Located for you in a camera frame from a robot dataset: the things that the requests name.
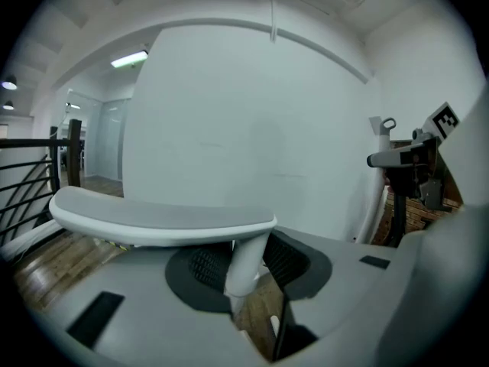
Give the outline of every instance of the black railing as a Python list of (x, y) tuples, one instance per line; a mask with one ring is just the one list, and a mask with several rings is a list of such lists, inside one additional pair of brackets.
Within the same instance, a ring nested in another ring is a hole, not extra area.
[[(0, 245), (4, 245), (15, 239), (18, 235), (18, 228), (25, 223), (37, 219), (36, 224), (50, 219), (48, 209), (49, 201), (44, 208), (34, 215), (29, 215), (29, 209), (33, 202), (53, 196), (60, 189), (60, 176), (58, 173), (58, 148), (66, 147), (67, 159), (67, 177), (68, 184), (80, 186), (79, 181), (79, 135), (81, 131), (81, 121), (70, 120), (68, 129), (68, 139), (8, 139), (0, 140), (0, 150), (7, 148), (32, 148), (47, 147), (49, 148), (50, 158), (47, 154), (39, 161), (29, 161), (17, 164), (8, 164), (0, 167), (0, 171), (12, 169), (15, 167), (32, 166), (26, 176), (17, 183), (0, 188), (0, 192), (13, 190), (3, 209), (0, 209)], [(56, 133), (56, 128), (51, 128), (51, 135)], [(19, 209), (24, 207), (21, 215), (16, 219)]]

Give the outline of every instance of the wooden floor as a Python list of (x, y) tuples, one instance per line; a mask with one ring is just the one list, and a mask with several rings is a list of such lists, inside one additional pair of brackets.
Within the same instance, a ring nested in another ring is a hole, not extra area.
[[(112, 196), (123, 197), (122, 183), (103, 177), (85, 178), (80, 173), (82, 187)], [(60, 176), (60, 186), (67, 186), (66, 172)], [(107, 242), (73, 232), (65, 232), (36, 251), (23, 257), (14, 266), (14, 280), (26, 304), (36, 310), (46, 310), (68, 289), (120, 254), (127, 254)], [(271, 277), (260, 279), (239, 315), (237, 329), (246, 330), (258, 351), (271, 360), (275, 337), (270, 317), (281, 317), (283, 295)]]

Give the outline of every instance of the white cylindrical post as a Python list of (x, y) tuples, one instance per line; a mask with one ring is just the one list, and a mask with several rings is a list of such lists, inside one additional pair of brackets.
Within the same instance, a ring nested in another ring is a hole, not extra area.
[(269, 235), (270, 232), (267, 232), (253, 238), (235, 241), (225, 283), (225, 293), (228, 296), (242, 298), (254, 290), (258, 268)]

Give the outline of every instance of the wooden post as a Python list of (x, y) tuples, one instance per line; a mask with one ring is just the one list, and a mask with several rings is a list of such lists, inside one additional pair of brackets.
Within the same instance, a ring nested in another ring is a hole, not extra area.
[[(50, 129), (50, 138), (56, 139), (57, 133), (57, 127), (56, 126), (51, 126)], [(51, 163), (51, 169), (50, 169), (50, 175), (54, 177), (54, 186), (53, 192), (56, 193), (60, 189), (60, 174), (58, 172), (59, 170), (59, 164), (58, 164), (58, 146), (57, 145), (51, 145), (49, 147), (49, 155), (53, 163)]]
[(79, 119), (71, 119), (68, 127), (68, 145), (66, 161), (68, 163), (68, 184), (71, 187), (80, 187), (79, 182), (79, 135), (82, 130), (82, 122)]

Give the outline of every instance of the ceiling light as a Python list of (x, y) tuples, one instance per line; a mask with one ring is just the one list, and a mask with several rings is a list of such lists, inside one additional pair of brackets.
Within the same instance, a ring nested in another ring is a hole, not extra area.
[(17, 89), (17, 79), (15, 76), (7, 76), (7, 79), (2, 82), (2, 87), (5, 89)]
[(12, 101), (7, 101), (5, 104), (2, 106), (5, 110), (13, 110), (14, 109), (14, 104)]
[(119, 58), (111, 62), (111, 65), (114, 68), (123, 67), (124, 65), (129, 65), (133, 63), (137, 63), (138, 61), (143, 61), (147, 59), (147, 51), (143, 50), (141, 52), (137, 52), (134, 54), (129, 54), (129, 56)]

